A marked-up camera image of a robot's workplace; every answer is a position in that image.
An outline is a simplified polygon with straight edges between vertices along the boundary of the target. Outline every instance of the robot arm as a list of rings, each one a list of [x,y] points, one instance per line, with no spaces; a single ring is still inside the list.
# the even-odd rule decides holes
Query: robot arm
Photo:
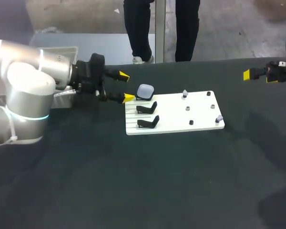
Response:
[[[6,86],[6,106],[0,106],[0,145],[33,144],[42,137],[55,90],[68,85],[78,93],[92,93],[100,101],[125,103],[131,94],[106,93],[103,77],[127,82],[129,76],[105,68],[93,54],[89,62],[69,59],[37,48],[0,40],[0,79]]]

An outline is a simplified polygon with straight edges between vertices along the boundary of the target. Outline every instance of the yellow tip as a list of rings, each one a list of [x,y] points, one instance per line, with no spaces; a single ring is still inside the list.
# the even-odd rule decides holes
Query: yellow tip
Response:
[[[250,70],[244,72],[244,81],[245,80],[250,80]]]
[[[133,94],[124,93],[124,96],[125,96],[125,98],[123,100],[123,103],[129,102],[135,98],[135,96]]]
[[[278,80],[276,80],[276,81],[272,81],[271,83],[277,83],[278,82]],[[266,77],[266,83],[268,83],[268,78]]]
[[[129,75],[126,75],[125,73],[123,73],[123,72],[121,72],[121,71],[120,71],[120,75],[125,76],[125,77],[128,77],[127,82],[129,81],[129,79],[130,79],[130,76],[129,76]]]

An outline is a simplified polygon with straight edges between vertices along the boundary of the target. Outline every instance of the person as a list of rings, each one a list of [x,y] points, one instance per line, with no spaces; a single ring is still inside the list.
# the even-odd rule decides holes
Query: person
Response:
[[[124,20],[133,50],[133,63],[153,63],[148,41],[151,10],[154,0],[124,0]],[[176,62],[191,61],[199,30],[200,0],[176,0]]]

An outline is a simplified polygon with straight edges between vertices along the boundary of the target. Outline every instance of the black table surface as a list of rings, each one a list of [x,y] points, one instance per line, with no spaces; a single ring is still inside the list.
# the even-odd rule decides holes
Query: black table surface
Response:
[[[80,96],[0,147],[0,229],[286,229],[286,83],[243,82],[270,60],[121,66],[108,91],[214,91],[225,128],[127,136],[123,105]]]

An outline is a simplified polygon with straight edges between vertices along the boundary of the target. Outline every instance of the metal bolt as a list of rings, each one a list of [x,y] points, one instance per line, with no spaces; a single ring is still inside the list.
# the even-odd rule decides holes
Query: metal bolt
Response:
[[[189,95],[189,93],[186,90],[184,90],[183,91],[183,98],[186,98],[188,95]]]
[[[219,115],[217,117],[217,119],[215,120],[216,123],[219,123],[220,121],[222,121],[224,119],[224,117],[222,117],[221,115]]]

